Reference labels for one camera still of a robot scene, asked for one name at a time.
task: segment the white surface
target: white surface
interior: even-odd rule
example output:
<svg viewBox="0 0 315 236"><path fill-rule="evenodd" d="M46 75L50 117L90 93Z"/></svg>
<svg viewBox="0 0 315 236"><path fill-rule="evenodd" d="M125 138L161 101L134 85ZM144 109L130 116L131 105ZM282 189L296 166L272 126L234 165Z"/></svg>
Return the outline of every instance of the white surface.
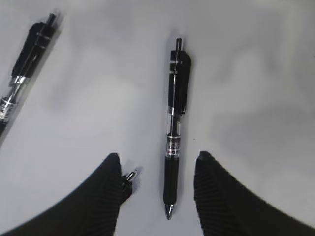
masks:
<svg viewBox="0 0 315 236"><path fill-rule="evenodd" d="M32 21L62 33L0 150L0 233L49 208L111 152L141 184L117 236L194 235L199 151L315 226L315 3L306 0L2 0L5 85ZM176 212L165 219L170 39L193 57Z"/></svg>

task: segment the pen tip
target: pen tip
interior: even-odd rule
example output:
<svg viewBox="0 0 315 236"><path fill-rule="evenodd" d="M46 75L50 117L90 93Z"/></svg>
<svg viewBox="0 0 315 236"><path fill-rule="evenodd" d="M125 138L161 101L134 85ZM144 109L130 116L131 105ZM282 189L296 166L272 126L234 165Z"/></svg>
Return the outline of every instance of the pen tip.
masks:
<svg viewBox="0 0 315 236"><path fill-rule="evenodd" d="M166 213L166 218L168 220L170 220L172 218L173 209L174 209L173 204L165 204L165 213Z"/></svg>

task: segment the printed label on pen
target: printed label on pen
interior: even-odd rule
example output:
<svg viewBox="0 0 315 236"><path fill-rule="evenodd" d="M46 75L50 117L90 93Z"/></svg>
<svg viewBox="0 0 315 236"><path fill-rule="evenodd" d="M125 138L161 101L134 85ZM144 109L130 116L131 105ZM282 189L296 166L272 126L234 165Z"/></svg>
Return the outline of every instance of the printed label on pen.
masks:
<svg viewBox="0 0 315 236"><path fill-rule="evenodd" d="M6 100L2 99L0 101L0 121L8 122L11 111L15 108L15 103L9 103Z"/></svg>
<svg viewBox="0 0 315 236"><path fill-rule="evenodd" d="M167 137L166 157L179 158L180 146L181 146L180 137L176 138Z"/></svg>

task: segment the ribbed black material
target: ribbed black material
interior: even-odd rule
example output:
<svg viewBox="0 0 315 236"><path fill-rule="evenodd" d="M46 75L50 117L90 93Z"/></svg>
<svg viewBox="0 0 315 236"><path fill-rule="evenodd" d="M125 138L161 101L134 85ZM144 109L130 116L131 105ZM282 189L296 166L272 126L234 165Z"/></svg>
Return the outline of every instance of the ribbed black material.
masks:
<svg viewBox="0 0 315 236"><path fill-rule="evenodd" d="M315 236L315 230L267 204L209 153L195 168L195 201L205 236Z"/></svg>
<svg viewBox="0 0 315 236"><path fill-rule="evenodd" d="M3 236L112 236L121 203L121 166L111 154L65 199Z"/></svg>
<svg viewBox="0 0 315 236"><path fill-rule="evenodd" d="M165 159L164 171L164 194L165 204L175 204L177 200L177 178L178 178L179 159Z"/></svg>
<svg viewBox="0 0 315 236"><path fill-rule="evenodd" d="M194 177L194 198L205 236L247 236L231 211L212 173L198 158Z"/></svg>

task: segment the pen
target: pen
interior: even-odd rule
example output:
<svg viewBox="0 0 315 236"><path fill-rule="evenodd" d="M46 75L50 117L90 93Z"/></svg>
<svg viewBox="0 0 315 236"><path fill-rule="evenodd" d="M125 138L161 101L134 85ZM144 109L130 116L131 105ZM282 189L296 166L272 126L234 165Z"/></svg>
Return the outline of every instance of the pen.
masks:
<svg viewBox="0 0 315 236"><path fill-rule="evenodd" d="M166 155L164 169L165 213L171 219L177 200L177 179L181 144L181 116L186 111L188 80L191 59L182 51L182 39L176 39L176 50L171 51L168 87L168 113L166 134Z"/></svg>
<svg viewBox="0 0 315 236"><path fill-rule="evenodd" d="M51 13L45 23L35 23L29 30L29 35L13 67L8 93L0 101L0 136L56 31L53 26L55 19L56 15Z"/></svg>

